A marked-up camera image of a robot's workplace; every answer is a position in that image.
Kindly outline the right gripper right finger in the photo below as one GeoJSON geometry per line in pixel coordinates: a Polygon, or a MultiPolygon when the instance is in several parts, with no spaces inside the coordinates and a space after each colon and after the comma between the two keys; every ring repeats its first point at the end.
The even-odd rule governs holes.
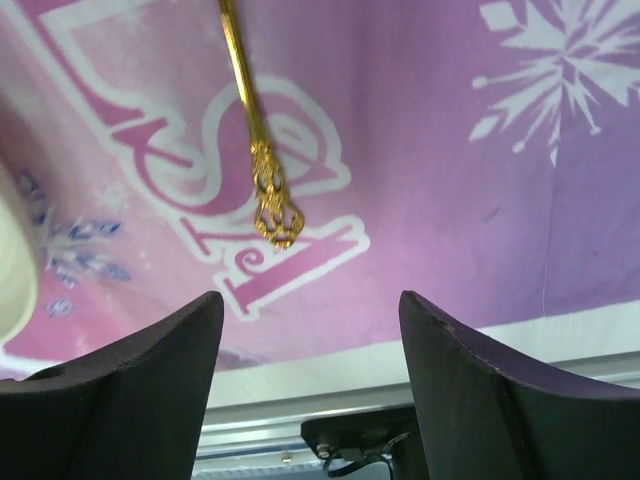
{"type": "Polygon", "coordinates": [[[431,478],[638,478],[638,390],[536,360],[413,291],[399,323],[431,478]]]}

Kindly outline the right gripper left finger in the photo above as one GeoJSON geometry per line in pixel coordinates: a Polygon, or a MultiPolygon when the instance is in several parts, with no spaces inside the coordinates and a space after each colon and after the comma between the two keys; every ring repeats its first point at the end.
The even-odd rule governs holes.
{"type": "Polygon", "coordinates": [[[94,352],[2,381],[2,478],[190,478],[223,319],[210,291],[94,352]]]}

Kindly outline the cream round plate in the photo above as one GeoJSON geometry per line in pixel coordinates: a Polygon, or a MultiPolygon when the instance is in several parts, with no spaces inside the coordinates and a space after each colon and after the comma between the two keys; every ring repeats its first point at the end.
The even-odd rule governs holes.
{"type": "Polygon", "coordinates": [[[26,201],[1,165],[1,344],[28,324],[39,295],[35,235],[26,201]]]}

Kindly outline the gold spoon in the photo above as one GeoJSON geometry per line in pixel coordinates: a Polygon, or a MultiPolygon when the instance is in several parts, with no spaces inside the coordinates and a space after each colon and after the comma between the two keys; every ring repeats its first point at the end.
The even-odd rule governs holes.
{"type": "Polygon", "coordinates": [[[248,125],[251,176],[255,188],[254,225],[274,247],[285,250],[305,226],[303,213],[291,199],[286,175],[262,118],[255,83],[244,51],[235,4],[218,2],[222,30],[248,125]]]}

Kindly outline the purple Elsa placemat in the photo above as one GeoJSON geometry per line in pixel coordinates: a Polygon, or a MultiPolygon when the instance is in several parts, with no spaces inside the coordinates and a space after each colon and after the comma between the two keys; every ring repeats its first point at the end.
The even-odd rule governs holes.
{"type": "Polygon", "coordinates": [[[639,345],[635,1],[240,1],[306,225],[255,230],[214,1],[5,1],[1,155],[62,362],[206,290],[231,368],[395,341],[402,291],[540,355],[639,345]]]}

